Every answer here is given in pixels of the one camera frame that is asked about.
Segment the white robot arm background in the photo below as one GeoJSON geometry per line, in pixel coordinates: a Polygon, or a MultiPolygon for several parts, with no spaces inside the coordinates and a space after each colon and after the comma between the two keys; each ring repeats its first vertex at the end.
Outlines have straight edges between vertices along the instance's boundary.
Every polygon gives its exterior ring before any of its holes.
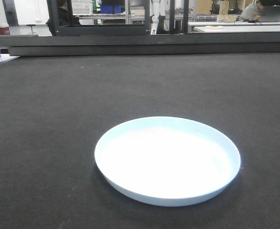
{"type": "Polygon", "coordinates": [[[159,21],[166,16],[164,0],[150,0],[151,35],[157,34],[159,21]]]}

